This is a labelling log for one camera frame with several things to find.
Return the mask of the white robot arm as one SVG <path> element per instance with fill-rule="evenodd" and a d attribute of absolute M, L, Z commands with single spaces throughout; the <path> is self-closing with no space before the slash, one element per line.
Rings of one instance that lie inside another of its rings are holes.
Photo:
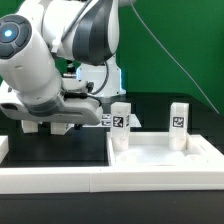
<path fill-rule="evenodd" d="M 119 43 L 118 9 L 136 0 L 25 0 L 0 18 L 0 110 L 14 120 L 96 125 L 91 83 L 64 78 L 57 58 L 106 64 Z"/>

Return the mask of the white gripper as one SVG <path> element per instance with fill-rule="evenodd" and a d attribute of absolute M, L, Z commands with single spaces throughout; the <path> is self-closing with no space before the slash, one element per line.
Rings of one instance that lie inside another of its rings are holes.
<path fill-rule="evenodd" d="M 97 125 L 101 121 L 103 108 L 91 98 L 67 99 L 63 106 L 52 111 L 29 112 L 17 99 L 1 99 L 0 109 L 10 119 L 35 122 L 55 122 Z"/>

